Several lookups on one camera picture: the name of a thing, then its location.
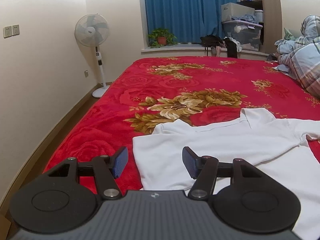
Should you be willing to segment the white polo shirt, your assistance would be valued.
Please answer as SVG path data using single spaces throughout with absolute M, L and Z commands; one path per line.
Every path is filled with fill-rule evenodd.
M 243 108 L 237 119 L 192 127 L 176 120 L 133 139 L 133 155 L 145 190 L 189 191 L 194 181 L 182 150 L 224 163 L 245 159 L 291 190 L 301 203 L 294 232 L 319 238 L 319 162 L 309 141 L 319 139 L 319 121 L 277 119 L 264 108 Z

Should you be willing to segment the blue clothes on bin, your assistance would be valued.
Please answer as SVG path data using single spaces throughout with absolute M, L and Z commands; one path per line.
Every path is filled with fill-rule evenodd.
M 232 16 L 231 20 L 233 21 L 244 21 L 244 22 L 249 22 L 253 24 L 258 24 L 259 21 L 255 15 L 252 14 L 245 14 L 241 16 Z

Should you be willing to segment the red floral bed blanket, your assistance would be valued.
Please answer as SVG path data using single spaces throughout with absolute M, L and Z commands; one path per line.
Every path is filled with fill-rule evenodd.
M 319 101 L 274 63 L 214 57 L 148 58 L 134 62 L 73 128 L 51 157 L 90 161 L 129 149 L 118 180 L 122 191 L 143 189 L 133 155 L 134 137 L 181 120 L 192 127 L 237 119 L 243 108 L 264 108 L 277 119 L 319 121 Z M 319 139 L 309 141 L 319 162 Z

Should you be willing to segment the black bag on sill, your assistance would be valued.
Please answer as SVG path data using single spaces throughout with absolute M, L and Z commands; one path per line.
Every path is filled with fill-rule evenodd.
M 209 48 L 216 48 L 223 45 L 223 41 L 221 38 L 215 35 L 207 35 L 204 37 L 200 37 L 201 45 L 205 48 L 205 51 L 208 55 Z

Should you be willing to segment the potted green plant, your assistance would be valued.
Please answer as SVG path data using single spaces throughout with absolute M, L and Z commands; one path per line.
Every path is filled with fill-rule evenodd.
M 172 46 L 177 43 L 177 37 L 168 29 L 156 28 L 149 35 L 149 45 L 151 48 Z

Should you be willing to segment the white standing fan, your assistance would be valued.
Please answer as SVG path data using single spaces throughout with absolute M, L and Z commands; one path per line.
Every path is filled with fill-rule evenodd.
M 75 25 L 75 39 L 83 46 L 94 48 L 95 58 L 100 70 L 102 87 L 92 92 L 94 98 L 101 98 L 110 87 L 105 81 L 103 57 L 99 46 L 110 34 L 107 20 L 101 14 L 88 14 L 78 20 Z

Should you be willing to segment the clear plastic storage bin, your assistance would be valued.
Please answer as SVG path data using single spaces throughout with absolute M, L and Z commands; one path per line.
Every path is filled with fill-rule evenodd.
M 237 40 L 242 49 L 259 51 L 262 25 L 241 20 L 222 22 L 225 35 Z

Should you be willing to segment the plaid quilt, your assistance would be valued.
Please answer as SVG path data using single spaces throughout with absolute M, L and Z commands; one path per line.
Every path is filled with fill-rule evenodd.
M 319 16 L 310 15 L 302 23 L 301 36 L 278 40 L 276 70 L 298 81 L 301 87 L 319 98 Z

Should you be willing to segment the blue curtain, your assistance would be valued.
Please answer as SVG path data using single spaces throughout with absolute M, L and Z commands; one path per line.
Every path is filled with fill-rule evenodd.
M 148 32 L 168 29 L 180 43 L 199 43 L 201 37 L 223 37 L 221 5 L 236 0 L 145 0 Z

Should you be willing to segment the grey storage box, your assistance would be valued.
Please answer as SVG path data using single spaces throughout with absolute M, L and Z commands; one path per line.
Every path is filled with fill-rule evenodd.
M 232 16 L 240 17 L 245 14 L 254 15 L 255 9 L 236 3 L 221 5 L 221 22 L 230 21 Z

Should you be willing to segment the wooden shelf unit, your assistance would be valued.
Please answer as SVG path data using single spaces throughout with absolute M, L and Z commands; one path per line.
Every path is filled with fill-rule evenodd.
M 276 52 L 274 43 L 283 38 L 283 20 L 280 0 L 241 1 L 240 4 L 263 10 L 264 39 L 260 51 L 267 54 Z

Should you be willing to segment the wall socket plate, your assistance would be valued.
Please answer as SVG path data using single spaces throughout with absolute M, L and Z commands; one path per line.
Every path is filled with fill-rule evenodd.
M 3 37 L 9 38 L 20 34 L 20 26 L 18 24 L 3 28 Z

